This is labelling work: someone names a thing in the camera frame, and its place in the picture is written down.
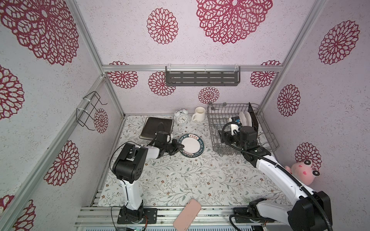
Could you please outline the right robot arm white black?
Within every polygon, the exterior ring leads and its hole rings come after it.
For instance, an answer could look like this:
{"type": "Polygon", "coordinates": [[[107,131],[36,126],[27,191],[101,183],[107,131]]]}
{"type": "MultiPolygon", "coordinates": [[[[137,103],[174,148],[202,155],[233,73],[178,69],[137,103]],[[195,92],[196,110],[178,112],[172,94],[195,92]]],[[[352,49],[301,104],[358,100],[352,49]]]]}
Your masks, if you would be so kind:
{"type": "Polygon", "coordinates": [[[295,168],[285,168],[264,147],[257,143],[257,133],[254,127],[240,126],[236,122],[224,125],[231,126],[231,131],[221,129],[220,139],[227,146],[241,152],[244,158],[255,168],[267,175],[286,195],[291,205],[277,205],[265,198],[256,199],[246,208],[235,208],[229,220],[241,223],[244,220],[252,222],[281,222],[294,231],[331,231],[332,214],[329,196],[323,191],[316,192],[308,187],[303,180],[293,174],[295,169],[301,169],[303,174],[319,172],[311,168],[309,160],[298,163],[295,168]]]}

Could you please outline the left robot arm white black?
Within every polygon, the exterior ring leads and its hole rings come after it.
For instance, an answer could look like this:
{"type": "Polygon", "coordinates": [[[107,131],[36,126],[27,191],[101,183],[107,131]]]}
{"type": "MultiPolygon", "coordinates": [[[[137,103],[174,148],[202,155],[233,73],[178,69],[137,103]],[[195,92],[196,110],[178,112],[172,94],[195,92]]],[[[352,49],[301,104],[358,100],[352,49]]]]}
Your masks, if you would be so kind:
{"type": "Polygon", "coordinates": [[[145,162],[148,159],[159,159],[164,154],[173,156],[185,146],[178,140],[162,143],[154,142],[153,145],[142,146],[128,141],[121,146],[121,149],[114,164],[110,167],[111,172],[123,185],[127,202],[120,209],[118,224],[140,223],[148,220],[144,212],[144,201],[139,195],[139,184],[145,162]]]}

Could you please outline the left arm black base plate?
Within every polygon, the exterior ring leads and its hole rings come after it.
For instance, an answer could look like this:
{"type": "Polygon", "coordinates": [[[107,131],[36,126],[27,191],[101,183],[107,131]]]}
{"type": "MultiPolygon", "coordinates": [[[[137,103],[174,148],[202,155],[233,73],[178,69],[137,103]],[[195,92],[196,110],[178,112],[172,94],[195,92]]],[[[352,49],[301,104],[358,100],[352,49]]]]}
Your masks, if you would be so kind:
{"type": "Polygon", "coordinates": [[[157,215],[157,208],[139,208],[138,210],[121,208],[117,224],[156,224],[157,215]]]}

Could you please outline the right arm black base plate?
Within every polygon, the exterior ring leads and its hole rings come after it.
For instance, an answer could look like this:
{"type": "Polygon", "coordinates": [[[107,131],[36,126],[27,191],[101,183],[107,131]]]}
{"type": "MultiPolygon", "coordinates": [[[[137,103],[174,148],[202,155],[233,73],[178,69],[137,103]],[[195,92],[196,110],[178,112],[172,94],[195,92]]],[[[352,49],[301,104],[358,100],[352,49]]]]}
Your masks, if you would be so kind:
{"type": "Polygon", "coordinates": [[[250,212],[248,207],[238,207],[233,208],[233,213],[236,215],[234,217],[236,223],[265,223],[265,222],[275,222],[275,220],[270,218],[263,218],[257,215],[255,212],[250,212]]]}

